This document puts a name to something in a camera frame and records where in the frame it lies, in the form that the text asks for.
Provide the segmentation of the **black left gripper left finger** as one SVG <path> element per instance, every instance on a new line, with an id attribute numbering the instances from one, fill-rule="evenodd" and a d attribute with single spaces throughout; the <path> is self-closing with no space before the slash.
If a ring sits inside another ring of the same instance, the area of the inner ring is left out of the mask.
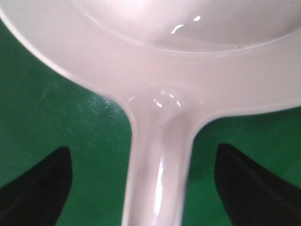
<path id="1" fill-rule="evenodd" d="M 59 147 L 22 175 L 0 188 L 2 226 L 54 226 L 72 184 L 68 147 Z"/>

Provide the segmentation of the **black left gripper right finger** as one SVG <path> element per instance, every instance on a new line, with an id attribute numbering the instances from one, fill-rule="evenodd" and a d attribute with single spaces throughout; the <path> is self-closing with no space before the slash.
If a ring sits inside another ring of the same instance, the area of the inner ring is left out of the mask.
<path id="1" fill-rule="evenodd" d="M 220 144 L 217 192 L 234 226 L 299 226 L 301 190 L 230 144 Z"/>

